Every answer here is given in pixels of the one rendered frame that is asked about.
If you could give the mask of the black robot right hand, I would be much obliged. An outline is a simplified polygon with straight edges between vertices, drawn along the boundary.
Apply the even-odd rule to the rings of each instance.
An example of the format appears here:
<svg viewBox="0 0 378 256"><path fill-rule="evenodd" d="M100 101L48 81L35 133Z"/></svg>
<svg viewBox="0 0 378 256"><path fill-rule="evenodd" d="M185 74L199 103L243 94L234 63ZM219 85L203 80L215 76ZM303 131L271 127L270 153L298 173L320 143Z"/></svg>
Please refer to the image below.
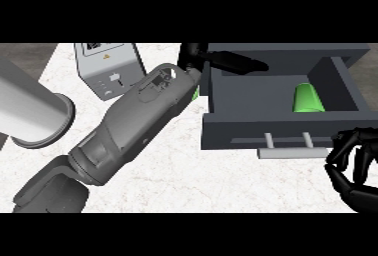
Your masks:
<svg viewBox="0 0 378 256"><path fill-rule="evenodd" d="M354 128L332 136L333 149L326 157L324 170L333 190L346 206L358 213L378 214L378 187L364 184L371 162L378 163L378 128ZM352 180L343 171L354 153Z"/></svg>

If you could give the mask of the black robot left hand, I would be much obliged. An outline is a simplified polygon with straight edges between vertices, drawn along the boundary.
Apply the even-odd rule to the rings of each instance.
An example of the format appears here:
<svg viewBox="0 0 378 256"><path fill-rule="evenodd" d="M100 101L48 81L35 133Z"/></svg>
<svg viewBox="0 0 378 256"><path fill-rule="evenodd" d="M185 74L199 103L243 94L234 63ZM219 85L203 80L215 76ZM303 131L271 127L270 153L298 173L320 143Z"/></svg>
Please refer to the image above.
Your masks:
<svg viewBox="0 0 378 256"><path fill-rule="evenodd" d="M259 60L228 51L209 51L206 43L182 43L179 45L176 66L181 69L194 68L202 71L205 62L209 63L210 67L237 75L268 70L268 65Z"/></svg>

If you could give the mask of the dark grey open drawer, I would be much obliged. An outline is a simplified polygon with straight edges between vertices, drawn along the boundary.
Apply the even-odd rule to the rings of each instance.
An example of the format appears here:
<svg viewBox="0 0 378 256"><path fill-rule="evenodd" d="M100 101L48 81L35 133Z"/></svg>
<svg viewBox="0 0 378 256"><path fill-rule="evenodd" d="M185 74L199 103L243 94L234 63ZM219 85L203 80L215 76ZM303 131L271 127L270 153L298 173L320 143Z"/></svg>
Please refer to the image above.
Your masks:
<svg viewBox="0 0 378 256"><path fill-rule="evenodd" d="M228 51L268 65L264 72L236 75L215 68L207 72L205 92L215 114L268 116L292 111L293 91L314 86L324 110L365 108L348 68L368 51L364 43L212 43L210 51Z"/></svg>

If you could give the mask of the green cup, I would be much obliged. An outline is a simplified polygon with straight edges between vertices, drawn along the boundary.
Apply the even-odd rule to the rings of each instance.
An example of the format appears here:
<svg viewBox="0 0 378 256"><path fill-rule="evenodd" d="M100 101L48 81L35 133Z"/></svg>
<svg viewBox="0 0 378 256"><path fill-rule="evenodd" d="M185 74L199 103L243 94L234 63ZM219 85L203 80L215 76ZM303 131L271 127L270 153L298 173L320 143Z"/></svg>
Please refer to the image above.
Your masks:
<svg viewBox="0 0 378 256"><path fill-rule="evenodd" d="M292 111L299 112L323 112L324 107L309 83L301 83L295 87Z"/></svg>

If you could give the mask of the dark grey drawer front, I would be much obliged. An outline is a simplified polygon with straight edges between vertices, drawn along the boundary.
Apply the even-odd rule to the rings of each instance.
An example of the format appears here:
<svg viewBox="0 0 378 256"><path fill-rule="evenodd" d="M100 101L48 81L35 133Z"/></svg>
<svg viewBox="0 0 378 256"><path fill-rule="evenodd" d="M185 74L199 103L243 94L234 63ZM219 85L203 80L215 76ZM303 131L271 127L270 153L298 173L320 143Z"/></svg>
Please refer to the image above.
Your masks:
<svg viewBox="0 0 378 256"><path fill-rule="evenodd" d="M202 118L200 149L264 148L265 133L271 134L277 148L303 147L303 132L309 134L315 147L330 148L330 136L355 127L378 128L378 112L289 112L252 117L206 113Z"/></svg>

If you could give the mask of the grey box appliance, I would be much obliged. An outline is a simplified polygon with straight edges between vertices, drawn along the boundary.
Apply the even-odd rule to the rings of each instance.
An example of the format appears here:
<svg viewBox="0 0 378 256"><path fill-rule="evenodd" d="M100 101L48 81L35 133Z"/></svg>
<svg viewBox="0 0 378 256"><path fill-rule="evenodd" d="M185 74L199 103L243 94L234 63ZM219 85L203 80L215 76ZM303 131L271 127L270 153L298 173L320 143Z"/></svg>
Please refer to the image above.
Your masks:
<svg viewBox="0 0 378 256"><path fill-rule="evenodd" d="M75 43L78 76L101 101L122 95L145 75L134 43Z"/></svg>

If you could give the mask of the pale grey cylinder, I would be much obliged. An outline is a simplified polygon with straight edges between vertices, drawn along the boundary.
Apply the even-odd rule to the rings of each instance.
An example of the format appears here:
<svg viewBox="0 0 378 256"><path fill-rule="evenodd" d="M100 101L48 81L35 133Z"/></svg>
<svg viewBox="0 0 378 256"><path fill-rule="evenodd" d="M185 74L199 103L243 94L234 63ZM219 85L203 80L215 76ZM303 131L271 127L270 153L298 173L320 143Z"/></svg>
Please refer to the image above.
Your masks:
<svg viewBox="0 0 378 256"><path fill-rule="evenodd" d="M72 100L0 57L0 133L20 147L39 149L61 138L73 119Z"/></svg>

